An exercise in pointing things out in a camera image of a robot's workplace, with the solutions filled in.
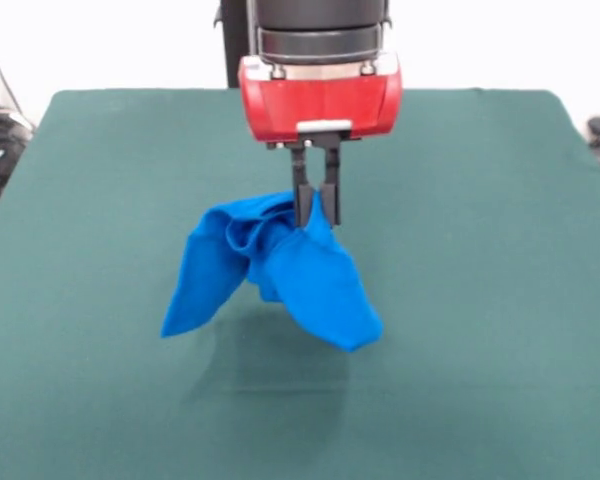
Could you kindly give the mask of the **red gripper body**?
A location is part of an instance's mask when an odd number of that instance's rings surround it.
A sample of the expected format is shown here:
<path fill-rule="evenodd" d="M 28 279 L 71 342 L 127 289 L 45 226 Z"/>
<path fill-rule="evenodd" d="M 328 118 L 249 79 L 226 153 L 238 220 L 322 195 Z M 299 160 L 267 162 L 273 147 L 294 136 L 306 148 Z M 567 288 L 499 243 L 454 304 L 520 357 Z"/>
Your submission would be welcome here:
<path fill-rule="evenodd" d="M 274 65 L 246 56 L 238 79 L 250 131 L 269 144 L 319 133 L 387 134 L 402 99 L 398 56 L 387 51 L 332 65 Z"/>

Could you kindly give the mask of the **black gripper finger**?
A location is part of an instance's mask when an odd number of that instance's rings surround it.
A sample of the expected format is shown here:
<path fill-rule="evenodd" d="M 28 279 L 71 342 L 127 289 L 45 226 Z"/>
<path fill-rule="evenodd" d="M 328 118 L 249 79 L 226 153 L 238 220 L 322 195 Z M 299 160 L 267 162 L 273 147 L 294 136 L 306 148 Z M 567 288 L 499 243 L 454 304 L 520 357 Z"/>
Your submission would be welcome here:
<path fill-rule="evenodd" d="M 340 144 L 325 147 L 325 176 L 320 187 L 322 207 L 331 225 L 340 220 Z"/>
<path fill-rule="evenodd" d="M 305 146 L 303 144 L 293 144 L 290 147 L 290 152 L 295 223 L 297 227 L 304 227 L 310 217 L 314 189 L 307 176 Z"/>

